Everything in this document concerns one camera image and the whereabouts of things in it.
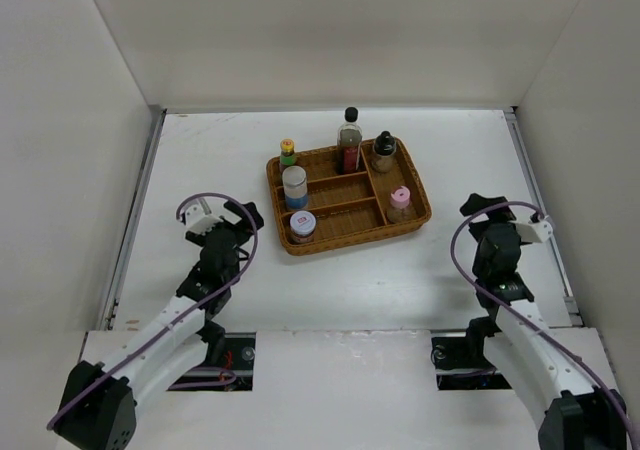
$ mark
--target white lid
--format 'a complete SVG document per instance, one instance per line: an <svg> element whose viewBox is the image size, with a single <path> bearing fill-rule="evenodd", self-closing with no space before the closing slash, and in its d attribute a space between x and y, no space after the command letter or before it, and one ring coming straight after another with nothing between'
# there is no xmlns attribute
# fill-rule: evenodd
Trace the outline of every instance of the white lid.
<svg viewBox="0 0 640 450"><path fill-rule="evenodd" d="M304 168L293 165L287 167L282 172L282 183L288 187L295 187L304 182L307 178L307 172Z"/></svg>
<svg viewBox="0 0 640 450"><path fill-rule="evenodd" d="M296 235L306 237L316 229L316 217L313 213L302 210L291 215L289 224Z"/></svg>

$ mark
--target pink lid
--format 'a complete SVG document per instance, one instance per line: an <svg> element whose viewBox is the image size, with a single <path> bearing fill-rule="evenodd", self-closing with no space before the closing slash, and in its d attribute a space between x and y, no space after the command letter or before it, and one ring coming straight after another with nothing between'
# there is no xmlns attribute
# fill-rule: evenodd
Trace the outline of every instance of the pink lid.
<svg viewBox="0 0 640 450"><path fill-rule="evenodd" d="M411 192L407 187L398 187L391 193L391 206L393 208L407 208L411 203Z"/></svg>

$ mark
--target pink-capped jar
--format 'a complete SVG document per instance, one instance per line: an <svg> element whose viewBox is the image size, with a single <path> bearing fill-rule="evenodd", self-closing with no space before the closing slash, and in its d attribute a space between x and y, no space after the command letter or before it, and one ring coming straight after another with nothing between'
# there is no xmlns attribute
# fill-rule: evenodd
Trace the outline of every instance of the pink-capped jar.
<svg viewBox="0 0 640 450"><path fill-rule="evenodd" d="M411 203L411 191L407 187L399 187L391 192L390 206L387 210L387 218L391 223L401 223L409 220L409 204Z"/></svg>

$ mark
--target black cap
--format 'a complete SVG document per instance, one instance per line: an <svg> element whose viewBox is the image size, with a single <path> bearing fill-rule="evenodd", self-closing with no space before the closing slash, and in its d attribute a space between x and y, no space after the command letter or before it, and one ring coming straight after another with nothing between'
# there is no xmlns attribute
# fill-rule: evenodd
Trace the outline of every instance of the black cap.
<svg viewBox="0 0 640 450"><path fill-rule="evenodd" d="M344 119L353 123L358 119L358 109L356 107L349 107L344 111Z"/></svg>
<svg viewBox="0 0 640 450"><path fill-rule="evenodd" d="M396 139L385 130L376 138L373 149L378 155L393 155L396 151Z"/></svg>

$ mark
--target black base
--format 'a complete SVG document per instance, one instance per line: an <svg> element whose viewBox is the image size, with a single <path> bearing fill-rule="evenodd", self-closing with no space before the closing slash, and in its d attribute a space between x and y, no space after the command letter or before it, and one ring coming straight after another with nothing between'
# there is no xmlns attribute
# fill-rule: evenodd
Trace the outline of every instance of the black base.
<svg viewBox="0 0 640 450"><path fill-rule="evenodd" d="M626 411L620 394L611 392ZM541 450L626 450L627 434L611 402L595 388L577 397L564 392L551 402L538 443Z"/></svg>
<svg viewBox="0 0 640 450"><path fill-rule="evenodd" d="M499 331L490 317L475 318L469 322L464 337L432 337L431 361L438 370L493 368L484 358L484 339Z"/></svg>
<svg viewBox="0 0 640 450"><path fill-rule="evenodd" d="M204 365L228 368L232 370L237 379L230 385L219 387L199 387L192 389L170 390L176 392L211 391L211 392L242 392L253 390L253 365L255 362L256 334L255 333L228 333L224 339L219 340L222 345L216 345L212 351L209 345L209 355ZM180 383L211 382L216 375L202 375L202 370L192 370L176 381Z"/></svg>
<svg viewBox="0 0 640 450"><path fill-rule="evenodd" d="M102 375L98 365L77 364L69 374L60 408ZM53 431L80 450L122 450L136 429L135 405L129 380L112 377L62 417Z"/></svg>
<svg viewBox="0 0 640 450"><path fill-rule="evenodd" d="M474 372L466 375L438 375L436 377L438 390L509 390L511 385L502 375L487 373L478 375Z"/></svg>

